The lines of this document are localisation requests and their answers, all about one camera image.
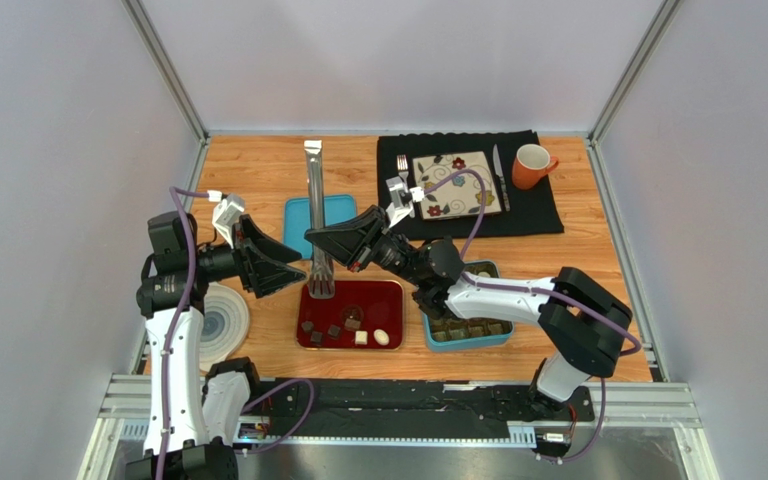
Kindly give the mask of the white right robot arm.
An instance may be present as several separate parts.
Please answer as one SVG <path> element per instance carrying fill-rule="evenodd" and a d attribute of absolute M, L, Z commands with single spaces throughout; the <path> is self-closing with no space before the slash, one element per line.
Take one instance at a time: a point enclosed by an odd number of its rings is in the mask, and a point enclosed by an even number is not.
<path fill-rule="evenodd" d="M 568 401 L 590 378 L 613 376 L 620 357 L 642 344 L 629 327 L 631 309 L 585 272 L 564 267 L 537 280 L 486 278 L 466 270 L 449 237 L 414 246 L 372 206 L 304 237 L 352 272 L 375 264 L 415 286 L 412 298 L 433 319 L 494 319 L 538 326 L 555 347 L 532 382 L 536 397 Z"/>

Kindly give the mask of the white egg-shaped chocolate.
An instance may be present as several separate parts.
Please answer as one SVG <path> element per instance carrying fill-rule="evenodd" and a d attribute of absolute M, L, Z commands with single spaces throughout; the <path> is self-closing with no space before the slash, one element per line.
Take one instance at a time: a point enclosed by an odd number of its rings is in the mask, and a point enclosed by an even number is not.
<path fill-rule="evenodd" d="M 387 346 L 390 343 L 390 337 L 388 333 L 382 329 L 376 329 L 373 332 L 373 338 L 381 346 Z"/>

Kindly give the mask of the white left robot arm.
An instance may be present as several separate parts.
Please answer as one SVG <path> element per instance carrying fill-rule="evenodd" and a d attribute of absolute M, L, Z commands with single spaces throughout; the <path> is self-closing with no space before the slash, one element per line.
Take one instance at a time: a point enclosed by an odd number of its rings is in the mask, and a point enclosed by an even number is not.
<path fill-rule="evenodd" d="M 143 456 L 127 479 L 236 479 L 233 441 L 238 419 L 259 386 L 253 363 L 225 360 L 201 374 L 200 341 L 209 286 L 232 277 L 262 298 L 305 279 L 301 255 L 263 233 L 247 214 L 227 227 L 220 245 L 197 246 L 190 214 L 148 222 L 152 253 L 136 302 L 145 319 L 151 359 L 151 408 Z"/>

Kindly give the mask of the brown rectangular chocolate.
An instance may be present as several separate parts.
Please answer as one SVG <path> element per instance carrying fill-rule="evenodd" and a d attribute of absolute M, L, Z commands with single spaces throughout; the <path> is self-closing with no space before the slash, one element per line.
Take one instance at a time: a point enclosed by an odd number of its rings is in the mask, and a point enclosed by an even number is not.
<path fill-rule="evenodd" d="M 361 327 L 361 322 L 356 319 L 346 319 L 344 322 L 344 327 L 347 331 L 358 331 Z"/>

